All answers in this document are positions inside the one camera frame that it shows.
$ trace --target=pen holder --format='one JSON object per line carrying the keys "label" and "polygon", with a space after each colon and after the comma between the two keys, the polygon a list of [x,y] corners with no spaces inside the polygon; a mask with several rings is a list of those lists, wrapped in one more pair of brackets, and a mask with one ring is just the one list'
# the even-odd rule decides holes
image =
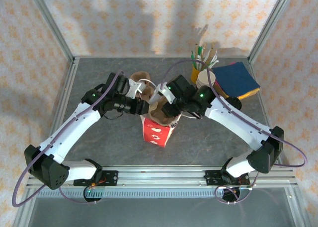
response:
{"label": "pen holder", "polygon": [[197,78],[198,78],[199,73],[200,73],[200,71],[195,69],[194,66],[192,65],[191,81],[195,84],[197,82]]}

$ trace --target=gray tabletop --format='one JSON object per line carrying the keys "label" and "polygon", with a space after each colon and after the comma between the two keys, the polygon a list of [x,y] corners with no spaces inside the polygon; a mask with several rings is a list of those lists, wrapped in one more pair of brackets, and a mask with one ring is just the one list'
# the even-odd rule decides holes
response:
{"label": "gray tabletop", "polygon": [[[147,71],[155,83],[161,82],[166,69],[182,58],[81,58],[68,101],[65,119],[76,109],[84,94],[106,82],[110,72],[122,69],[126,76]],[[219,59],[218,66],[247,59]],[[167,79],[178,74],[190,81],[191,64],[174,68]],[[265,124],[258,95],[242,101],[243,113]],[[91,158],[108,165],[214,165],[222,166],[227,159],[249,148],[247,144],[219,123],[181,117],[165,148],[143,140],[142,122],[138,115],[124,114],[116,120],[102,118],[77,141],[66,160]]]}

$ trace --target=popcorn box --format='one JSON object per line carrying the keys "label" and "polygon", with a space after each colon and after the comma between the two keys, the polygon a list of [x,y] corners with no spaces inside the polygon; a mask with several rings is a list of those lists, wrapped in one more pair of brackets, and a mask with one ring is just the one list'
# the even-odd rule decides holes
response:
{"label": "popcorn box", "polygon": [[141,115],[143,123],[143,135],[146,142],[156,144],[160,147],[165,147],[168,139],[170,138],[173,130],[177,126],[181,115],[177,116],[175,120],[167,126],[160,125],[151,120],[147,115]]}

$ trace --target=stack of paper cups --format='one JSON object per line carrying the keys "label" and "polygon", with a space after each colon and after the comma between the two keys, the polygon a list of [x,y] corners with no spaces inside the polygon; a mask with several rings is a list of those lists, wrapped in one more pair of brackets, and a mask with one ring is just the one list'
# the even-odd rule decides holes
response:
{"label": "stack of paper cups", "polygon": [[[211,81],[211,84],[213,85],[215,82],[215,75],[213,74],[212,71],[209,71],[209,73],[210,73],[210,81]],[[203,70],[199,73],[196,84],[198,89],[203,85],[210,86],[207,70]]]}

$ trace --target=wall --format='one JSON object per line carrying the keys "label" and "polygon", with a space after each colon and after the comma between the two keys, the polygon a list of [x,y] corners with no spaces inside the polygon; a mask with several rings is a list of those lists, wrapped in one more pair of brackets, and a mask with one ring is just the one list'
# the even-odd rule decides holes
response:
{"label": "wall", "polygon": [[[291,0],[254,64],[273,125],[305,151],[296,170],[313,226],[318,225],[318,0]],[[302,158],[284,147],[290,164]]]}
{"label": "wall", "polygon": [[248,56],[277,0],[44,0],[75,56]]}
{"label": "wall", "polygon": [[24,149],[49,135],[69,65],[33,0],[0,0],[0,24],[0,226],[10,227]]}

